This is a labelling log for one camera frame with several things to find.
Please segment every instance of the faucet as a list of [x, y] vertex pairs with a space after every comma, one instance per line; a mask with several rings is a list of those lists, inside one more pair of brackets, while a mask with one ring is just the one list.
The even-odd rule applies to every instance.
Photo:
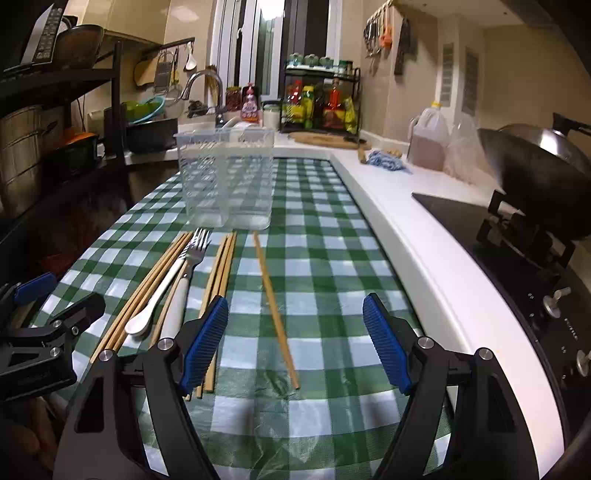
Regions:
[[189, 94], [191, 93], [191, 87], [195, 83], [195, 80], [197, 80], [199, 77], [201, 77], [203, 75], [211, 77], [217, 82], [216, 128], [223, 127], [224, 124], [226, 123], [224, 121], [223, 115], [222, 115], [222, 113], [223, 113], [222, 112], [223, 83], [222, 83], [222, 79], [220, 78], [220, 76], [214, 70], [205, 69], [205, 70], [201, 70], [197, 73], [193, 73], [191, 75], [191, 77], [189, 78], [189, 80], [187, 81], [187, 85], [185, 86], [183, 93], [181, 94], [181, 100], [188, 100], [189, 99]]

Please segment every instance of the metal pot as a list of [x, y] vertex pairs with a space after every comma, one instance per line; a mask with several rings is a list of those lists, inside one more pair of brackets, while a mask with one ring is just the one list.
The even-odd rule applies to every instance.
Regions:
[[480, 142], [513, 207], [561, 240], [591, 233], [589, 159], [565, 137], [529, 125], [481, 128]]
[[41, 198], [43, 192], [41, 164], [33, 165], [12, 180], [3, 183], [1, 189], [5, 216], [8, 219], [18, 217]]
[[13, 219], [41, 197], [41, 137], [56, 125], [41, 128], [41, 107], [22, 108], [0, 120], [0, 196], [4, 216]]
[[31, 105], [9, 113], [0, 120], [0, 150], [41, 130], [41, 105]]
[[591, 176], [591, 162], [587, 158], [587, 155], [576, 145], [569, 142], [563, 134], [555, 130], [526, 124], [512, 124], [499, 129], [499, 132], [505, 132], [514, 137], [523, 138], [529, 143], [546, 150], [548, 153], [556, 155], [581, 173]]

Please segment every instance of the cabinet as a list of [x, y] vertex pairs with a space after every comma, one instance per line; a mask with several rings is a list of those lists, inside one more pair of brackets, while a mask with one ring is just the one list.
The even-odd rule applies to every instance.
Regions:
[[82, 23], [100, 25], [111, 35], [161, 44], [169, 7], [170, 0], [88, 0]]

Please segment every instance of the ventilation grille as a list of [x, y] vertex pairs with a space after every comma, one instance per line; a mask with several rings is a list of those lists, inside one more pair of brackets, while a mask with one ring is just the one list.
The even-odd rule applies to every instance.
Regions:
[[478, 101], [478, 54], [466, 49], [466, 70], [464, 78], [464, 100], [462, 112], [476, 115]]
[[441, 94], [439, 102], [441, 106], [452, 104], [453, 85], [453, 43], [443, 46], [443, 68], [441, 73]]

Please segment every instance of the wooden cutting board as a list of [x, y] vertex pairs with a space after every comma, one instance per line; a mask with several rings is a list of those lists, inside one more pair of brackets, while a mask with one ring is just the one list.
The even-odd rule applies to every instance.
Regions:
[[371, 150], [371, 144], [369, 142], [358, 147], [356, 142], [347, 142], [340, 135], [293, 132], [290, 133], [289, 137], [298, 143], [316, 145], [317, 147], [343, 148], [345, 150], [357, 150], [361, 147], [364, 150]]

